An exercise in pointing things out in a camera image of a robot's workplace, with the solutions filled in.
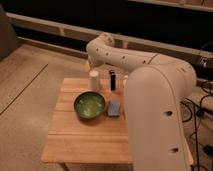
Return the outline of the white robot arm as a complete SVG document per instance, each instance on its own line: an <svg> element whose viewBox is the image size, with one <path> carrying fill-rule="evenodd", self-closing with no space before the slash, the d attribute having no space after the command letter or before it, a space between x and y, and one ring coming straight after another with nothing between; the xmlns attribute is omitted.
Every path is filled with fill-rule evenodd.
<svg viewBox="0 0 213 171"><path fill-rule="evenodd" d="M134 171L191 171L180 102L196 86L195 70L181 59L114 44L102 33L86 52L92 68L108 63L129 73L124 110Z"/></svg>

